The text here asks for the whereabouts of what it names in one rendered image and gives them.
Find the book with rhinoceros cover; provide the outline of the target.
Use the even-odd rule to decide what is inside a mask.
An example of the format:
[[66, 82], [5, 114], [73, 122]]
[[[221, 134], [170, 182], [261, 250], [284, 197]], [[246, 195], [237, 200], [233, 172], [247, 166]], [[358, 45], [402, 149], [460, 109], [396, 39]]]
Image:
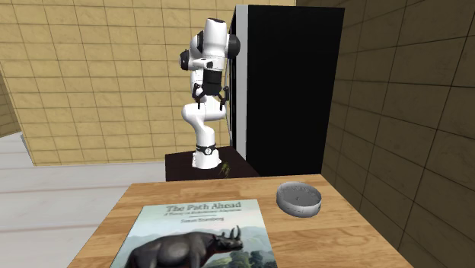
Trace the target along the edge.
[[143, 206], [110, 268], [277, 268], [255, 199]]

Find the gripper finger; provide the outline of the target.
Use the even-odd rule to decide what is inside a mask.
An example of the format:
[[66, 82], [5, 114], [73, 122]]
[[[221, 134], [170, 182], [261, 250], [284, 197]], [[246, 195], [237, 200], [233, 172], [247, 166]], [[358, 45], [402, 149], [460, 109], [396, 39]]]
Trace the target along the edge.
[[[225, 93], [225, 96], [222, 96], [221, 95], [221, 92], [224, 91]], [[222, 110], [223, 107], [225, 106], [226, 102], [229, 100], [229, 87], [228, 86], [224, 86], [220, 92], [217, 93], [217, 96], [220, 100], [220, 107], [219, 109]]]
[[192, 98], [197, 103], [197, 109], [200, 109], [201, 99], [205, 95], [202, 86], [198, 83], [195, 83], [192, 90]]

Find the grey round shallow bowl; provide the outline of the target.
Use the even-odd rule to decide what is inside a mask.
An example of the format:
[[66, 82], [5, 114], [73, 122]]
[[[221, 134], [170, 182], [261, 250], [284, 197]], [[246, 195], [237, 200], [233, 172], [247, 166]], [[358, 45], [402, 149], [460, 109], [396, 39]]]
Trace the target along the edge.
[[276, 204], [285, 213], [299, 218], [310, 218], [319, 213], [322, 196], [313, 186], [288, 181], [276, 191]]

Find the wooden table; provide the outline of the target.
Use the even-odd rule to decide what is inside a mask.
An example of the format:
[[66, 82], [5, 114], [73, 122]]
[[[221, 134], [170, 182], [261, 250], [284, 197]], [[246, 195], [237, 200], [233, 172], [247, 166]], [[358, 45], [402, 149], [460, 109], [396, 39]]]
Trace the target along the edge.
[[[322, 207], [295, 218], [276, 205], [281, 183], [317, 188]], [[257, 199], [279, 268], [412, 268], [319, 174], [134, 183], [67, 268], [109, 268], [145, 205]]]

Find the black refrigerator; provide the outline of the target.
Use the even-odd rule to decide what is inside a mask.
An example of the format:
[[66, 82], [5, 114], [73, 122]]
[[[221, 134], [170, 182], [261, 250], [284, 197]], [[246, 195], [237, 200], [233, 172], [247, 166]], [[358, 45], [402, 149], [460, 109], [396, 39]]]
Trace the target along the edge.
[[319, 174], [344, 8], [236, 5], [231, 144], [262, 177]]

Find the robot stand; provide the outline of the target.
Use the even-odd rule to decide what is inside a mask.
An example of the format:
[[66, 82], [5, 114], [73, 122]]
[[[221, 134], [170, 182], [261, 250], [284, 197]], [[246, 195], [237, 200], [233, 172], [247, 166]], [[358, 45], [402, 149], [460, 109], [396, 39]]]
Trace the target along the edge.
[[213, 169], [206, 170], [192, 167], [191, 151], [165, 155], [166, 181], [260, 176], [233, 147], [221, 147], [218, 149], [218, 152], [222, 163]]

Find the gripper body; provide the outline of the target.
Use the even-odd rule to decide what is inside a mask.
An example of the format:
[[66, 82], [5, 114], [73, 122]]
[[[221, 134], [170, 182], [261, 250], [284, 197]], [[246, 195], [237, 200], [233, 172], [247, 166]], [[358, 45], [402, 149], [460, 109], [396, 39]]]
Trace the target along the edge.
[[205, 95], [215, 96], [222, 90], [222, 71], [203, 70], [202, 89]]

